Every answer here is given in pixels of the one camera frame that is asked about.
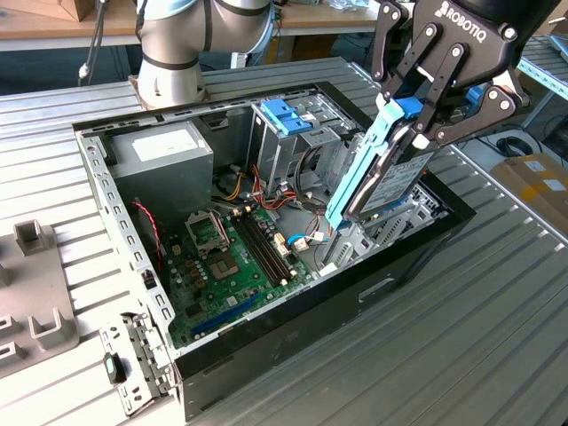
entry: slotted metal table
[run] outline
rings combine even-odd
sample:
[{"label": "slotted metal table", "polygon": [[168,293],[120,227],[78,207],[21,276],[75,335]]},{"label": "slotted metal table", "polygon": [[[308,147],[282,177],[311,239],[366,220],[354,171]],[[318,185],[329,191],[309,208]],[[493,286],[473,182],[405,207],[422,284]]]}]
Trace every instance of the slotted metal table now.
[{"label": "slotted metal table", "polygon": [[[327,80],[367,114],[377,88],[339,58],[206,74],[213,97]],[[134,310],[72,122],[141,109],[128,83],[0,98],[0,233],[54,226],[80,344],[0,381],[2,424],[127,422],[98,328]],[[200,416],[197,425],[560,426],[568,415],[561,235],[456,149],[430,168],[477,211],[418,278]],[[182,424],[173,398],[133,425]]]}]

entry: blue drive bracket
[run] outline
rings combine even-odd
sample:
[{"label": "blue drive bracket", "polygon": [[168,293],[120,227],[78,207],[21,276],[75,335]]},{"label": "blue drive bracket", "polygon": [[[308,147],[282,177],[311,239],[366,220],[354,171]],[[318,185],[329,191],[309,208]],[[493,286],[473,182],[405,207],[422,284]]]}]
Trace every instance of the blue drive bracket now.
[{"label": "blue drive bracket", "polygon": [[376,116],[359,145],[353,164],[343,176],[327,205],[326,219],[334,229],[340,229],[345,225],[343,212],[375,158],[382,156],[387,150],[389,146],[387,136],[392,126],[402,118],[417,116],[421,111],[422,102],[417,98],[392,99]]},{"label": "blue drive bracket", "polygon": [[312,124],[302,120],[296,110],[282,99],[261,102],[260,109],[268,115],[271,122],[286,136],[312,129]]}]

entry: blue latch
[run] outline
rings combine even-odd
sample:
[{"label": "blue latch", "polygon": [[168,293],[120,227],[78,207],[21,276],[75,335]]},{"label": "blue latch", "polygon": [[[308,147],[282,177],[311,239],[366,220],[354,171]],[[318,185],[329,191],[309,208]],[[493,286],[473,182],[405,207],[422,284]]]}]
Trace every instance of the blue latch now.
[{"label": "blue latch", "polygon": [[302,120],[296,110],[282,99],[266,100],[260,104],[260,109],[286,136],[295,135],[312,128],[310,122]]}]

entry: motherboard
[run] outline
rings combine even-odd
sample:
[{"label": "motherboard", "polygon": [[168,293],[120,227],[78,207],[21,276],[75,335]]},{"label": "motherboard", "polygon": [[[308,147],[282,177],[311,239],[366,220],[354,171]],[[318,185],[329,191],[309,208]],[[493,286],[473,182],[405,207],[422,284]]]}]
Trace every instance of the motherboard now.
[{"label": "motherboard", "polygon": [[163,242],[162,282],[176,312],[176,348],[204,337],[313,280],[286,252],[274,222],[258,207],[238,216],[192,215]]}]

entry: cardboard box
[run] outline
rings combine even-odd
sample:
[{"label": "cardboard box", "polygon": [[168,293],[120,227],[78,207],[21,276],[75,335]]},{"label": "cardboard box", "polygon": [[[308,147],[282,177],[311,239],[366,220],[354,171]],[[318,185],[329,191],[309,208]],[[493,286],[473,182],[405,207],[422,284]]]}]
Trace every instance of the cardboard box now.
[{"label": "cardboard box", "polygon": [[0,7],[79,21],[94,9],[95,0],[0,0]]},{"label": "cardboard box", "polygon": [[491,175],[564,235],[568,235],[568,170],[546,154],[508,158]]}]

